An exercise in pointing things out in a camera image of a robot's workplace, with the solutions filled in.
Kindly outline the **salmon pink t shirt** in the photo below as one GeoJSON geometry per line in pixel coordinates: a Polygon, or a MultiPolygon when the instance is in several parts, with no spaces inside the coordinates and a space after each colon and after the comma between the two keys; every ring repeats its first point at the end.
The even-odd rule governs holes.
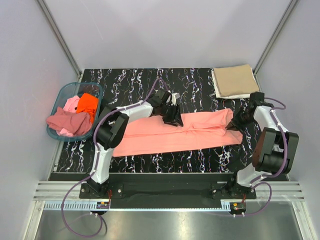
{"type": "Polygon", "coordinates": [[[233,118],[233,111],[229,108],[183,113],[181,117],[183,126],[165,124],[161,116],[129,123],[113,156],[193,151],[242,143],[240,131],[226,129],[233,118]]]}

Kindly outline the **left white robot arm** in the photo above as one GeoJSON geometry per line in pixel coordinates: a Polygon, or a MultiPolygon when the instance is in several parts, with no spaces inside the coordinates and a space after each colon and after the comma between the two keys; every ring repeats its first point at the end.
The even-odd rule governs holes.
{"type": "Polygon", "coordinates": [[[108,193],[111,159],[115,148],[124,138],[128,124],[160,116],[164,124],[182,127],[179,98],[179,93],[160,89],[155,94],[150,93],[146,100],[135,104],[116,108],[107,106],[103,109],[93,133],[95,153],[93,166],[86,180],[95,197],[103,198],[108,193]]]}

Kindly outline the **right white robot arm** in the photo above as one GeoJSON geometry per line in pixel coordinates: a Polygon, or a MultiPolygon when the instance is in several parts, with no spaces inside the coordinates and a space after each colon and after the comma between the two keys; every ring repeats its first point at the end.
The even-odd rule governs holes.
{"type": "Polygon", "coordinates": [[[256,122],[261,130],[251,164],[236,172],[224,187],[223,192],[231,198],[248,195],[262,180],[288,174],[292,168],[299,136],[285,128],[276,115],[276,110],[285,110],[286,106],[276,107],[266,99],[263,92],[251,93],[248,106],[225,127],[244,133],[247,125],[256,122]]]}

